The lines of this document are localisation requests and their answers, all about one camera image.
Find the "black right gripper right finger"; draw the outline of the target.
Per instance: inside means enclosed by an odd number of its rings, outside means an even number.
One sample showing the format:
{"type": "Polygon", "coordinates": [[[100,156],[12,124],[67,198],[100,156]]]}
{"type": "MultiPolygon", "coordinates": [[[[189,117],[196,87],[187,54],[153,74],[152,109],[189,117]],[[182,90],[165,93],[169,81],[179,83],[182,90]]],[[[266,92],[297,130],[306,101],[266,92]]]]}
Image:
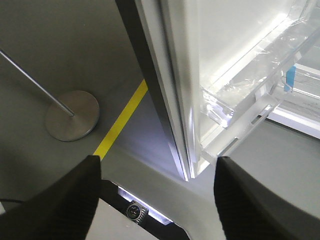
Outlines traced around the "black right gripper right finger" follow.
{"type": "Polygon", "coordinates": [[[216,161],[214,201],[228,240],[318,240],[320,220],[281,198],[228,156],[216,161]]]}

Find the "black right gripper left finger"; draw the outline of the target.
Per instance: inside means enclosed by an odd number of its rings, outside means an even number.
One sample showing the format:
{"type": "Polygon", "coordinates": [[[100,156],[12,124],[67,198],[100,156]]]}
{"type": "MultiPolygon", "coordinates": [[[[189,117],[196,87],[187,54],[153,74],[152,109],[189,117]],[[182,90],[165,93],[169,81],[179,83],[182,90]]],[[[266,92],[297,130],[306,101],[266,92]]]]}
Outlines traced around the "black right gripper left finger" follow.
{"type": "Polygon", "coordinates": [[[88,155],[52,186],[0,216],[2,240],[84,240],[101,193],[101,160],[88,155]]]}

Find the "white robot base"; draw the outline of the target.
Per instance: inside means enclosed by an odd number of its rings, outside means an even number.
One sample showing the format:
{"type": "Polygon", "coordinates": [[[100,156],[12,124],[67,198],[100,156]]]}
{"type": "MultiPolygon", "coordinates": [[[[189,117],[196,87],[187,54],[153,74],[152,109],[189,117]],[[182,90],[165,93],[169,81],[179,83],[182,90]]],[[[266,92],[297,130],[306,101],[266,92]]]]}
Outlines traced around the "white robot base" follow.
{"type": "Polygon", "coordinates": [[[102,180],[87,240],[188,240],[183,228],[122,187],[102,180]]]}

